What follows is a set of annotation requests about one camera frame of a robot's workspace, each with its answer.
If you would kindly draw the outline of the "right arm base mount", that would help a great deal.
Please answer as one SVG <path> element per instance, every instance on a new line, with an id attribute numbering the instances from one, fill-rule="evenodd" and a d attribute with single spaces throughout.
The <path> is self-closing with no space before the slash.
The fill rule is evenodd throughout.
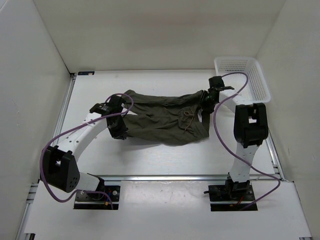
<path id="1" fill-rule="evenodd" d="M 238 212 L 238 211 L 257 211 L 257 204 L 253 187 L 249 185 L 247 190 L 228 193 L 225 185 L 209 185 L 203 192 L 209 196 L 211 212 Z"/>

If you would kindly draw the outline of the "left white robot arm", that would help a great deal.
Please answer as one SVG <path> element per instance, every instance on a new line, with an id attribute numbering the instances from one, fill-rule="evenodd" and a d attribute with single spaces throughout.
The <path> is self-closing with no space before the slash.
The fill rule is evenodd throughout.
<path id="1" fill-rule="evenodd" d="M 122 115 L 124 103 L 97 103 L 90 110 L 81 125 L 61 136 L 66 136 L 54 146 L 44 148 L 41 157 L 40 176 L 46 186 L 53 186 L 66 193 L 85 191 L 93 200 L 100 200 L 105 194 L 102 180 L 95 175 L 79 171 L 77 162 L 89 144 L 108 129 L 114 139 L 124 140 L 128 128 Z"/>

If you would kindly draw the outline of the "olive green shorts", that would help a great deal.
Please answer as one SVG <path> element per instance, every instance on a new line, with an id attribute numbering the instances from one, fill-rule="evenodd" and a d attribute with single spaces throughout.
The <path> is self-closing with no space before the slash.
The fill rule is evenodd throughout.
<path id="1" fill-rule="evenodd" d="M 182 96 L 152 96 L 127 90 L 122 99 L 133 102 L 131 114 L 123 117 L 130 138 L 182 146 L 209 138 L 210 127 L 199 120 L 204 90 Z"/>

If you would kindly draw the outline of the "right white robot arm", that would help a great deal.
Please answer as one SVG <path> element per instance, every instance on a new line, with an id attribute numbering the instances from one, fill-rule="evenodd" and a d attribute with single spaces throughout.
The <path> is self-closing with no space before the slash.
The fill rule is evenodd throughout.
<path id="1" fill-rule="evenodd" d="M 234 113 L 233 135 L 237 142 L 235 153 L 223 142 L 218 132 L 217 113 L 222 105 Z M 234 156 L 224 193 L 230 200 L 236 200 L 249 189 L 250 169 L 255 153 L 268 137 L 266 106 L 247 100 L 232 87 L 213 87 L 202 94 L 200 107 L 203 120 L 213 114 L 214 131 L 221 144 Z"/>

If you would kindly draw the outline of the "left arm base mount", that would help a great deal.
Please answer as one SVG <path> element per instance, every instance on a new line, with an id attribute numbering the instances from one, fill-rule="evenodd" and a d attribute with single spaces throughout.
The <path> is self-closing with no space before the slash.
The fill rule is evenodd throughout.
<path id="1" fill-rule="evenodd" d="M 115 184 L 104 185 L 99 193 L 77 193 L 73 208 L 75 210 L 110 210 L 116 211 L 120 205 L 121 186 Z"/>

